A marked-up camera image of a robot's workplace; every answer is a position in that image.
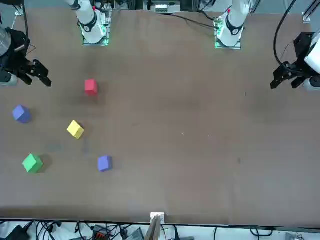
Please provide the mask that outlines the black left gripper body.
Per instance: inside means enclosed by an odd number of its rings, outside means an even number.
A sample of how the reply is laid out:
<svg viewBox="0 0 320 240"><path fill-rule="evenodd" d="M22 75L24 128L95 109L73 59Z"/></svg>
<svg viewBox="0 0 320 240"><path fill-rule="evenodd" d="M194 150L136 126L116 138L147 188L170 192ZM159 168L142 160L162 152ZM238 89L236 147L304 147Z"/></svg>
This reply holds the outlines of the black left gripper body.
<svg viewBox="0 0 320 240"><path fill-rule="evenodd" d="M310 50L314 34L315 32L301 32L294 40L293 44L297 60L288 66L292 75L311 75L315 73L305 62L305 57Z"/></svg>

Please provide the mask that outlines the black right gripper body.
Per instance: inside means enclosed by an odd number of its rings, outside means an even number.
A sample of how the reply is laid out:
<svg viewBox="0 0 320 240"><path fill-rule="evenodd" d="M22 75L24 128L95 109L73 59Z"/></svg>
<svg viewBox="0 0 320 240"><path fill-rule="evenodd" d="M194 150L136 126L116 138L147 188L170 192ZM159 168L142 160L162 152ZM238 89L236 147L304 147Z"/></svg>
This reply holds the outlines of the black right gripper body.
<svg viewBox="0 0 320 240"><path fill-rule="evenodd" d="M26 58L31 40L22 31L0 29L0 71L32 73L34 64Z"/></svg>

